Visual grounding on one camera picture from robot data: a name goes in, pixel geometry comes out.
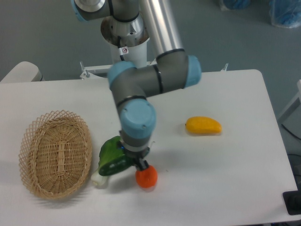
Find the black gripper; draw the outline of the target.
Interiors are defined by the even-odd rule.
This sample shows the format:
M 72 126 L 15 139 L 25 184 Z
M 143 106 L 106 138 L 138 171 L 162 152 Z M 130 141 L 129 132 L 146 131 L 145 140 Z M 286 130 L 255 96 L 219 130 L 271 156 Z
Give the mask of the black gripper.
M 145 160 L 145 157 L 150 152 L 148 144 L 144 144 L 142 146 L 131 146 L 127 144 L 123 139 L 120 140 L 120 144 L 124 154 L 128 158 L 131 158 L 133 160 L 137 170 L 146 170 L 149 168 L 149 164 Z

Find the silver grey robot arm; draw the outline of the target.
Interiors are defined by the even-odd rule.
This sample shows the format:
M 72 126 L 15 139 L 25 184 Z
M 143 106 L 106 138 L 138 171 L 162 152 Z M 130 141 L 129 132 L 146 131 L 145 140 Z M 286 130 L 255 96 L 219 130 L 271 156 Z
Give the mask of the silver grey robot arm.
M 144 34 L 153 43 L 155 65 L 138 68 L 120 53 L 107 74 L 121 123 L 120 144 L 129 164 L 143 171 L 156 123 L 147 97 L 196 85 L 200 63 L 185 53 L 169 0 L 73 0 L 71 5 L 81 21 L 109 19 L 118 50 L 138 46 Z

